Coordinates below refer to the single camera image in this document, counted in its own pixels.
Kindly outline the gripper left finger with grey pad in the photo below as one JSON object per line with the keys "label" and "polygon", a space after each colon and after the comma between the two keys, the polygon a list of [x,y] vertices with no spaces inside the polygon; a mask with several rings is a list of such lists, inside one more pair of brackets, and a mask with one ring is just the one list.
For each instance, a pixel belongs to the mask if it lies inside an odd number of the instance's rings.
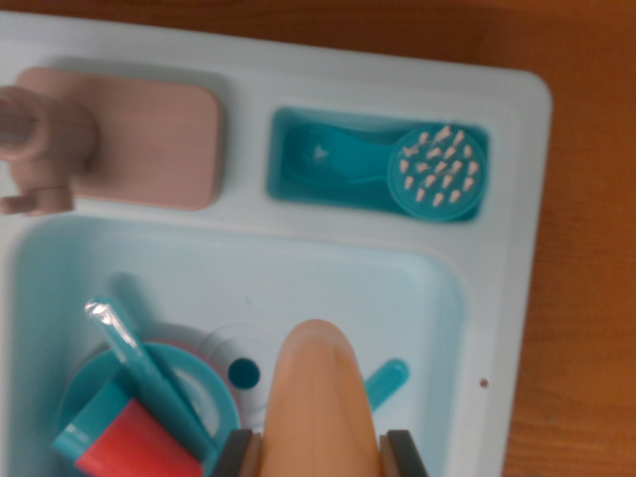
{"label": "gripper left finger with grey pad", "polygon": [[257,477],[262,436],[251,429],[233,430],[217,460],[213,477]]}

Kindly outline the gripper right finger with grey pad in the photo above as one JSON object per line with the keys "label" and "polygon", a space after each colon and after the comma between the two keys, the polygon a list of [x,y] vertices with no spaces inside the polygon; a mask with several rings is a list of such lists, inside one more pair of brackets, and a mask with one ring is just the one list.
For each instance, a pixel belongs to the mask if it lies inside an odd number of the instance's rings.
{"label": "gripper right finger with grey pad", "polygon": [[428,477],[408,430],[389,430],[381,435],[380,454],[384,477]]}

